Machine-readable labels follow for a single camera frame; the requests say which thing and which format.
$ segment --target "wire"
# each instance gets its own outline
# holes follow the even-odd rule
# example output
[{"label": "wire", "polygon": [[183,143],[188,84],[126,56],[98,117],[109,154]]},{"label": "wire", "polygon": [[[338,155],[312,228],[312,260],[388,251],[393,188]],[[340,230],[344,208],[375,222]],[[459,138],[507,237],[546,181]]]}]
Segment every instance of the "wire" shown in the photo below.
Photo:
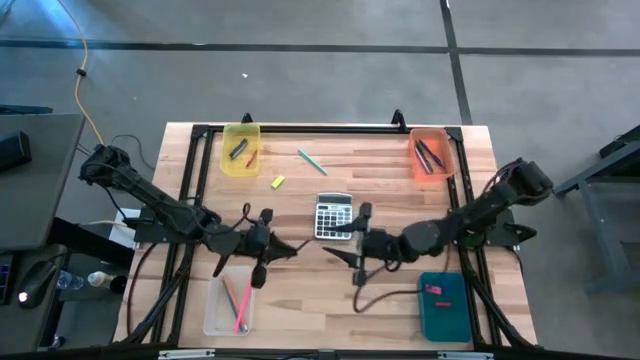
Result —
[{"label": "wire", "polygon": [[135,136],[135,135],[131,135],[131,134],[123,134],[123,135],[116,135],[113,137],[113,139],[111,139],[111,145],[113,145],[113,142],[116,141],[116,139],[118,138],[132,138],[135,141],[138,142],[138,151],[140,152],[140,159],[142,160],[142,162],[147,165],[151,170],[155,170],[155,166],[152,166],[145,158],[144,158],[144,154],[142,153],[142,142],[140,141],[140,139]]},{"label": "wire", "polygon": [[[374,276],[378,275],[382,270],[387,270],[389,272],[396,272],[400,269],[400,263],[402,262],[402,256],[401,253],[399,252],[399,246],[398,246],[398,265],[391,267],[390,265],[393,262],[389,262],[388,260],[385,260],[385,264],[380,266],[379,268],[373,270],[371,273],[369,273],[367,275],[365,284],[367,284],[369,282],[369,280],[371,280],[371,278],[373,278]],[[446,273],[449,270],[449,262],[451,259],[451,243],[447,243],[447,249],[446,249],[446,258],[444,261],[444,267],[442,269],[442,274],[443,276],[441,277],[441,280],[444,278],[444,273]],[[362,289],[364,288],[364,286],[359,286],[358,289],[356,290],[356,293],[353,295],[353,311],[355,311],[357,314],[362,314],[365,311],[369,310],[373,305],[377,304],[378,302],[380,302],[381,300],[384,300],[386,298],[388,298],[389,296],[393,296],[393,295],[415,295],[418,294],[422,291],[422,289],[416,289],[416,290],[395,290],[395,291],[390,291],[388,293],[382,294],[378,297],[375,297],[373,299],[371,299],[371,301],[369,301],[365,306],[363,306],[362,308],[358,308],[358,299],[360,297],[360,292],[362,291]]]},{"label": "wire", "polygon": [[[132,184],[136,185],[136,186],[140,186],[137,182],[129,179],[129,177],[127,176],[127,174],[125,174],[124,172],[122,172],[121,170],[109,165],[109,164],[103,164],[103,163],[98,163],[98,162],[89,162],[89,163],[85,163],[83,164],[83,166],[102,166],[105,167],[107,169],[110,169],[112,171],[117,172],[118,174],[122,175],[125,179],[129,180]],[[124,212],[122,211],[122,209],[118,206],[118,204],[116,203],[116,201],[113,199],[113,196],[111,195],[111,192],[104,186],[98,184],[99,186],[101,186],[103,189],[105,189],[105,191],[107,192],[107,194],[109,195],[109,198],[111,198],[111,202],[113,202],[113,205],[118,209],[118,211],[120,211],[120,214],[122,214],[122,218],[124,220],[127,219],[126,215],[124,214]],[[244,203],[244,205],[242,206],[242,217],[240,217],[240,219],[238,219],[238,221],[236,221],[235,224],[233,224],[230,228],[221,230],[221,231],[209,231],[207,230],[204,226],[202,226],[202,224],[200,224],[200,222],[198,221],[198,217],[196,214],[196,208],[193,206],[188,206],[188,205],[174,205],[174,204],[169,204],[166,202],[163,202],[163,204],[165,206],[169,206],[169,207],[173,207],[173,208],[178,208],[178,209],[184,209],[184,210],[190,210],[191,214],[193,215],[193,220],[194,223],[196,224],[196,226],[205,234],[209,234],[209,235],[213,235],[213,236],[217,236],[217,235],[224,235],[224,234],[228,234],[232,231],[234,231],[236,228],[238,228],[238,226],[240,226],[245,220],[249,221],[252,224],[256,224],[255,220],[251,220],[248,218],[249,213],[251,212],[251,204],[250,203]],[[173,218],[168,217],[168,220],[171,220],[171,222],[173,223],[175,228],[178,228],[178,226],[176,225],[176,222]]]},{"label": "wire", "polygon": [[520,258],[520,254],[513,248],[513,246],[505,246],[507,250],[509,250],[513,255],[515,255],[518,260],[518,264],[520,265],[520,273],[524,275],[524,266],[522,266],[522,259]]},{"label": "wire", "polygon": [[511,173],[513,172],[513,169],[515,169],[516,167],[516,161],[514,160],[508,164],[506,164],[505,166],[501,167],[498,171],[496,171],[495,174],[493,174],[493,176],[491,177],[491,179],[489,179],[489,181],[487,182],[487,184],[484,186],[484,188],[482,189],[482,193],[486,193],[487,190],[489,190],[489,188],[493,185],[496,184],[498,178],[500,178],[500,180],[502,180],[502,178],[504,177],[505,173],[506,173],[506,179],[511,177]]},{"label": "wire", "polygon": [[54,260],[54,259],[57,259],[57,258],[62,257],[62,256],[66,256],[66,255],[69,255],[69,253],[66,253],[66,252],[65,252],[65,253],[62,253],[62,254],[53,255],[53,256],[52,256],[52,257],[50,257],[50,258],[49,258],[49,260],[47,260],[47,261],[48,261],[48,262],[53,262],[53,260]]},{"label": "wire", "polygon": [[315,358],[317,358],[317,356],[318,356],[317,353],[315,353],[315,354],[313,354],[313,353],[293,353],[293,354],[287,355],[285,357],[281,357],[278,360],[291,360],[291,359],[296,359],[296,358],[298,358],[298,359],[315,359]]},{"label": "wire", "polygon": [[76,19],[73,17],[73,15],[71,15],[71,12],[69,12],[69,9],[67,9],[64,3],[62,3],[62,0],[58,0],[58,4],[60,4],[64,12],[67,13],[67,15],[69,16],[69,19],[71,19],[71,22],[73,22],[73,25],[75,25],[76,30],[78,30],[78,34],[80,35],[80,40],[82,40],[82,48],[84,49],[84,59],[82,59],[82,65],[78,68],[78,70],[76,70],[76,73],[78,74],[78,79],[76,80],[76,87],[74,90],[76,104],[78,104],[78,108],[80,108],[82,115],[84,115],[87,121],[89,121],[89,124],[91,124],[91,127],[93,128],[93,132],[96,134],[96,137],[98,138],[98,141],[100,141],[100,144],[104,145],[104,141],[102,140],[102,136],[100,135],[100,132],[96,127],[96,124],[93,122],[93,120],[91,119],[91,116],[89,116],[87,111],[84,109],[84,106],[82,106],[82,103],[80,102],[80,97],[78,94],[80,92],[80,83],[82,82],[82,79],[87,75],[86,66],[87,66],[87,60],[89,59],[89,47],[87,46],[87,39],[84,37],[84,34],[82,33],[82,29],[80,28],[80,25],[78,25],[78,22],[76,21]]},{"label": "wire", "polygon": [[116,202],[116,199],[113,198],[113,195],[111,194],[111,191],[109,191],[109,189],[107,189],[105,186],[102,186],[100,184],[98,184],[101,188],[104,189],[104,191],[107,192],[107,195],[109,195],[109,199],[111,199],[111,202],[113,203],[113,206],[116,207],[116,209],[118,209],[118,212],[120,212],[120,215],[122,215],[122,220],[127,220],[127,215],[124,214],[124,211],[122,211],[122,208],[118,205],[118,203]]},{"label": "wire", "polygon": [[145,250],[145,252],[142,254],[142,257],[140,258],[140,262],[138,262],[138,266],[136,266],[136,270],[133,272],[133,278],[131,278],[131,286],[129,287],[129,295],[127,298],[127,336],[131,335],[131,301],[133,296],[133,287],[136,285],[136,280],[138,279],[138,274],[140,273],[142,264],[151,253],[151,250],[156,247],[156,245],[158,245],[158,243],[153,243],[147,250]]},{"label": "wire", "polygon": [[76,147],[76,151],[77,151],[77,152],[79,152],[79,153],[81,153],[81,154],[84,154],[84,155],[86,155],[86,156],[91,156],[91,154],[89,154],[89,153],[88,153],[88,152],[86,152],[85,150],[82,150],[82,149],[81,149],[81,148],[79,148],[79,147]]},{"label": "wire", "polygon": [[[373,278],[374,276],[378,275],[382,270],[386,269],[387,264],[384,264],[382,266],[380,266],[379,268],[373,270],[371,273],[369,273],[366,277],[366,281],[365,284],[369,282],[369,280],[371,280],[371,278]],[[358,298],[360,297],[360,292],[362,291],[362,289],[364,289],[364,285],[363,286],[358,286],[358,290],[356,290],[356,293],[353,295],[353,311],[355,311],[357,314],[362,314],[363,312],[369,310],[373,305],[377,304],[378,302],[380,302],[383,299],[388,298],[389,296],[392,295],[411,295],[411,294],[417,294],[420,292],[420,290],[396,290],[396,291],[390,291],[386,294],[382,294],[374,299],[372,299],[371,301],[369,301],[365,306],[363,306],[362,308],[358,308]]]},{"label": "wire", "polygon": [[82,145],[80,142],[78,142],[78,146],[79,146],[80,148],[82,148],[82,150],[84,150],[84,151],[86,151],[86,152],[88,152],[88,153],[92,153],[92,152],[93,152],[93,150],[91,150],[91,149],[89,149],[88,147],[86,147],[86,146]]}]

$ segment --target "calculator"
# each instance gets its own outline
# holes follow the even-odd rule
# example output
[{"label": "calculator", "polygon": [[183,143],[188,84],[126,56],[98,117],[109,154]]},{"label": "calculator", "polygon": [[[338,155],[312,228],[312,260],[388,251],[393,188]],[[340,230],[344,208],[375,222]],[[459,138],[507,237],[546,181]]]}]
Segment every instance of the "calculator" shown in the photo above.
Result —
[{"label": "calculator", "polygon": [[320,193],[316,203],[315,238],[320,240],[351,240],[351,233],[330,231],[328,228],[349,224],[353,207],[351,195],[343,193]]}]

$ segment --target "white bottle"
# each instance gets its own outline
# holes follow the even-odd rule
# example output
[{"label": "white bottle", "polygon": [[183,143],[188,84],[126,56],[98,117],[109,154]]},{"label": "white bottle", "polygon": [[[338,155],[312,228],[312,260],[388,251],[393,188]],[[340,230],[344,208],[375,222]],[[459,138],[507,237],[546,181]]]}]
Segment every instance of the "white bottle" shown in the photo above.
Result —
[{"label": "white bottle", "polygon": [[87,281],[89,281],[89,284],[91,284],[91,286],[93,287],[104,287],[108,289],[111,280],[113,280],[114,278],[114,275],[109,275],[103,273],[102,271],[96,271],[87,276]]}]

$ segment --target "clear plastic bin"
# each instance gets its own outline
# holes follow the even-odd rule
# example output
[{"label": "clear plastic bin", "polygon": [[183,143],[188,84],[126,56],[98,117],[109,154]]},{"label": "clear plastic bin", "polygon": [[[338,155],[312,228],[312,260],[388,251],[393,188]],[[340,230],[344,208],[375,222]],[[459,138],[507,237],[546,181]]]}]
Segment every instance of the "clear plastic bin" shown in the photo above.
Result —
[{"label": "clear plastic bin", "polygon": [[240,311],[242,297],[244,296],[247,284],[251,281],[251,267],[249,266],[226,266],[217,277],[211,278],[209,283],[209,297],[207,298],[207,311],[204,318],[202,331],[208,336],[245,336],[251,331],[253,326],[253,303],[255,291],[251,288],[249,302],[244,311],[243,318],[247,324],[247,331],[233,331],[236,324],[236,316],[231,307],[231,301],[227,296],[222,283],[224,277],[231,285],[231,291],[237,303],[237,310]]},{"label": "clear plastic bin", "polygon": [[[231,159],[231,152],[242,140],[247,139],[247,147],[236,158]],[[255,159],[249,164],[253,154]],[[250,177],[260,174],[260,125],[227,124],[222,131],[222,154],[220,154],[220,170],[233,177]]]}]

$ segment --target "pink marker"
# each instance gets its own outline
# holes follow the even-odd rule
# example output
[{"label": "pink marker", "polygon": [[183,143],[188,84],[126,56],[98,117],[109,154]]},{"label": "pink marker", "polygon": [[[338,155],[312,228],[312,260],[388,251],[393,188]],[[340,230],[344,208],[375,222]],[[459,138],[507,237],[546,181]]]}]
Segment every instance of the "pink marker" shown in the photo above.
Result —
[{"label": "pink marker", "polygon": [[242,295],[242,303],[240,304],[240,311],[238,311],[238,319],[236,320],[236,326],[234,326],[233,328],[233,332],[236,334],[240,329],[240,323],[242,322],[242,318],[244,317],[244,309],[247,308],[249,297],[251,297],[251,279],[247,281],[247,287],[244,289],[244,295]]}]

